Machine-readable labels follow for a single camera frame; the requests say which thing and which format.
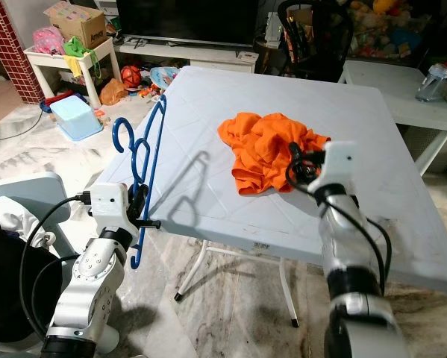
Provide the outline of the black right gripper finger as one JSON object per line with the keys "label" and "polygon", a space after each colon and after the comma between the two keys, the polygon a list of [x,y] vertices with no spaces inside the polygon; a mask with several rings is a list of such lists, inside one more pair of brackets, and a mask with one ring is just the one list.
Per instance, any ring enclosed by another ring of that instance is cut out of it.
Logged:
{"label": "black right gripper finger", "polygon": [[314,165],[307,165],[306,168],[306,176],[295,176],[286,168],[286,182],[294,189],[308,189],[308,185],[318,177],[318,168]]}
{"label": "black right gripper finger", "polygon": [[289,143],[289,152],[291,161],[287,168],[292,171],[295,176],[306,176],[307,166],[304,163],[304,151],[302,151],[301,146],[299,146],[297,142],[291,141],[291,143]]}

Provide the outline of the orange t-shirt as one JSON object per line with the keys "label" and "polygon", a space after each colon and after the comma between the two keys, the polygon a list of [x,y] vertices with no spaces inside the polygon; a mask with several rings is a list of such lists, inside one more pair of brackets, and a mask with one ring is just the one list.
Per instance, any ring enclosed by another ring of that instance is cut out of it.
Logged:
{"label": "orange t-shirt", "polygon": [[292,187],[285,178],[291,161],[290,143],[309,152],[322,150],[330,140],[282,113],[238,113],[221,123],[217,133],[233,151],[232,175],[238,195],[258,195],[270,188],[290,192]]}

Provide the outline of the blue plastic clothes hanger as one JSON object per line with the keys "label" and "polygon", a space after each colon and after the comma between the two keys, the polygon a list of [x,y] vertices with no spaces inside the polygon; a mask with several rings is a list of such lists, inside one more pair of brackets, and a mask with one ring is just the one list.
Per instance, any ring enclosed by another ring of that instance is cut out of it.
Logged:
{"label": "blue plastic clothes hanger", "polygon": [[[149,119],[141,136],[137,136],[132,129],[131,123],[125,117],[118,117],[113,126],[113,145],[117,152],[123,153],[130,150],[132,184],[148,185],[149,198],[145,208],[147,215],[144,219],[151,217],[151,198],[154,194],[154,179],[156,175],[156,165],[159,160],[160,146],[164,131],[166,117],[166,96],[159,95],[154,109],[149,113]],[[130,258],[132,269],[138,269],[142,262],[143,242],[145,231],[148,228],[139,228],[139,236],[131,248],[137,252]]]}

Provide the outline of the black garment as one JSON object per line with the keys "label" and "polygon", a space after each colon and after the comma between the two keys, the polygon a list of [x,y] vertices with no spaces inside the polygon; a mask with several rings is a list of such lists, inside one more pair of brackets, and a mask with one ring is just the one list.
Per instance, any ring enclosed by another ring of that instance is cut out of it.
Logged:
{"label": "black garment", "polygon": [[9,234],[0,225],[0,343],[14,343],[34,333],[21,304],[21,256],[25,252],[25,299],[30,298],[35,277],[43,266],[56,260],[44,248],[26,248],[19,234]]}

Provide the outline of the white garment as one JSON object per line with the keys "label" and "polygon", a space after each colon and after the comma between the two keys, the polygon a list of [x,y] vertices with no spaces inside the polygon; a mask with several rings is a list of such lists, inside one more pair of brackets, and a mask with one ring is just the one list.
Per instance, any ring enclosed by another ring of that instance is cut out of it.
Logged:
{"label": "white garment", "polygon": [[33,248],[50,248],[57,239],[53,232],[39,225],[39,219],[30,213],[1,213],[0,225],[4,230],[18,233],[22,239],[27,239],[34,232],[30,242]]}

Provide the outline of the light blue plastic box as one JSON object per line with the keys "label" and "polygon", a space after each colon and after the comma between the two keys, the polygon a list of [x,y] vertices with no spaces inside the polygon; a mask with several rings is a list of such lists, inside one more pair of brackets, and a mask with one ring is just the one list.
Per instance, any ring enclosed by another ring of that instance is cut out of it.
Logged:
{"label": "light blue plastic box", "polygon": [[93,109],[79,95],[67,96],[49,105],[58,127],[72,141],[81,141],[104,129]]}

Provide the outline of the white low table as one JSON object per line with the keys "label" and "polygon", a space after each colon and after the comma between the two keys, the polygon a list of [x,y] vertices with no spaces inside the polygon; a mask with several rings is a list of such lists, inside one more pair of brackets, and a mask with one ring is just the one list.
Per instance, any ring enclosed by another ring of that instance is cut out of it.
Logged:
{"label": "white low table", "polygon": [[421,176],[447,142],[447,102],[421,102],[415,98],[424,78],[417,68],[348,59],[338,80],[340,84],[380,90],[396,124],[431,136],[423,141],[425,150],[415,160]]}

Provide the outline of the black office chair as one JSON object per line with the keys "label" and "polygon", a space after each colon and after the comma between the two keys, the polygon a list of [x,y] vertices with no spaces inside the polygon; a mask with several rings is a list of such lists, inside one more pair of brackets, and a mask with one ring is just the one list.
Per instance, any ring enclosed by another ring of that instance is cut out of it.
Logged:
{"label": "black office chair", "polygon": [[346,8],[338,0],[282,0],[277,14],[288,41],[290,74],[338,82],[355,34]]}

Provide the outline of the orange plastic bag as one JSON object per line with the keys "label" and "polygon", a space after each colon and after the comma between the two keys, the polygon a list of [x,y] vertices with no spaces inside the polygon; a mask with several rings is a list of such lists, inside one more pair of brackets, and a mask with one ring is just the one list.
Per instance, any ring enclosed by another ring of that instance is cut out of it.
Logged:
{"label": "orange plastic bag", "polygon": [[116,78],[111,78],[107,85],[101,89],[99,101],[101,105],[115,105],[128,95],[123,82]]}

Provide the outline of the red ball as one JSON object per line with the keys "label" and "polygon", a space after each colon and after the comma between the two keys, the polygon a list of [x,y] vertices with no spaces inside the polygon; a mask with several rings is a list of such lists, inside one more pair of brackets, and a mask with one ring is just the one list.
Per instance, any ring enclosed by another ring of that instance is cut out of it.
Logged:
{"label": "red ball", "polygon": [[121,82],[126,89],[134,91],[143,81],[140,69],[135,66],[124,66],[120,72]]}

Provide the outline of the blue printed toy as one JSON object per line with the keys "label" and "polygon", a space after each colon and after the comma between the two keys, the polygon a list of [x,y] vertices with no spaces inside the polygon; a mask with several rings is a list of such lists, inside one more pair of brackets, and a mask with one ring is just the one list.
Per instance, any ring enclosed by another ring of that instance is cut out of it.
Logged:
{"label": "blue printed toy", "polygon": [[154,67],[149,70],[149,78],[159,89],[165,91],[179,72],[180,69],[176,67]]}

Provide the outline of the white television bench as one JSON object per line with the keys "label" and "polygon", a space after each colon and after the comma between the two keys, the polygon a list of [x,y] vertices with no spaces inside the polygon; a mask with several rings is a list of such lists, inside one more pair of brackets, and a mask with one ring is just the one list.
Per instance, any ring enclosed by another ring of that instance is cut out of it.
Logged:
{"label": "white television bench", "polygon": [[156,40],[126,37],[114,45],[114,50],[124,54],[145,55],[146,57],[169,57],[188,60],[190,65],[210,69],[230,69],[235,72],[254,74],[260,55],[254,51],[214,50],[195,45],[163,45]]}

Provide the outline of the clear water bottle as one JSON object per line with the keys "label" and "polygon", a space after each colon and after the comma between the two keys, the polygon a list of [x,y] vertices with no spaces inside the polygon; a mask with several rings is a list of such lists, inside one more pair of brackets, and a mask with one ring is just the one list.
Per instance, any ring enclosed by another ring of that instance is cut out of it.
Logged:
{"label": "clear water bottle", "polygon": [[445,101],[447,91],[447,65],[435,63],[416,92],[415,99],[420,102]]}

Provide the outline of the black flat television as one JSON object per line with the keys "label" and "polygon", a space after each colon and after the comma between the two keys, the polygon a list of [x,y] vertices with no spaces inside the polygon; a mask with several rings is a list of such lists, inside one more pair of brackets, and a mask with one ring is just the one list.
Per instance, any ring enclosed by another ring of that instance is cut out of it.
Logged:
{"label": "black flat television", "polygon": [[124,34],[169,41],[251,45],[258,0],[116,0]]}

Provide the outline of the green bag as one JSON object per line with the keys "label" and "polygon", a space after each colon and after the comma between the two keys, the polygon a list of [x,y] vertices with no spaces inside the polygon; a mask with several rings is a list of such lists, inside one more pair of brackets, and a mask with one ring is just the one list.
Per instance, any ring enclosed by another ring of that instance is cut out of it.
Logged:
{"label": "green bag", "polygon": [[87,48],[79,37],[71,37],[63,41],[63,50],[66,57],[91,57],[96,61],[96,54],[92,48]]}

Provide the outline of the small white side table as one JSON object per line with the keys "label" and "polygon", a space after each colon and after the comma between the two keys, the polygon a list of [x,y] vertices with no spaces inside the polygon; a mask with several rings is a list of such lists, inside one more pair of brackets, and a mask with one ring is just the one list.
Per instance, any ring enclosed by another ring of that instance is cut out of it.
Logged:
{"label": "small white side table", "polygon": [[[36,75],[37,81],[43,91],[43,98],[53,98],[53,96],[56,96],[56,93],[52,91],[51,86],[47,82],[43,67],[68,69],[69,65],[67,65],[66,57],[63,57],[63,55],[35,52],[33,51],[33,47],[26,48],[23,54],[28,58],[31,68]],[[93,109],[99,109],[101,102],[97,89],[95,89],[90,67],[93,67],[94,64],[104,62],[104,67],[110,66],[114,78],[120,81],[120,66],[116,59],[113,39],[107,38],[104,43],[97,45],[89,54],[85,54],[83,57],[77,57],[76,61],[82,71],[82,75],[86,78],[84,79],[84,86],[87,88],[87,92],[89,92],[87,98],[89,99],[90,106]]]}

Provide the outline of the pink bag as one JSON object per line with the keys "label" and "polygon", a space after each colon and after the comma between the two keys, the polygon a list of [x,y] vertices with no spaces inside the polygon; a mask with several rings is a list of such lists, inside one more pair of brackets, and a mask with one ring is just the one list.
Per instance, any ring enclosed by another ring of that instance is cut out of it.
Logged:
{"label": "pink bag", "polygon": [[63,35],[59,28],[54,26],[47,26],[38,28],[32,34],[34,52],[41,52],[41,54],[51,55],[65,55],[65,47],[63,47]]}

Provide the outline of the brown cardboard box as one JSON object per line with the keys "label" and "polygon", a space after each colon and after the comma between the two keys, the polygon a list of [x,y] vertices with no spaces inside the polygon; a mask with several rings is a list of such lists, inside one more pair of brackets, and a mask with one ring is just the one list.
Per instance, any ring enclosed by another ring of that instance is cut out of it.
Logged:
{"label": "brown cardboard box", "polygon": [[77,37],[84,47],[90,50],[104,43],[108,38],[107,18],[104,11],[59,1],[43,13],[49,18],[52,26],[59,28],[65,40]]}

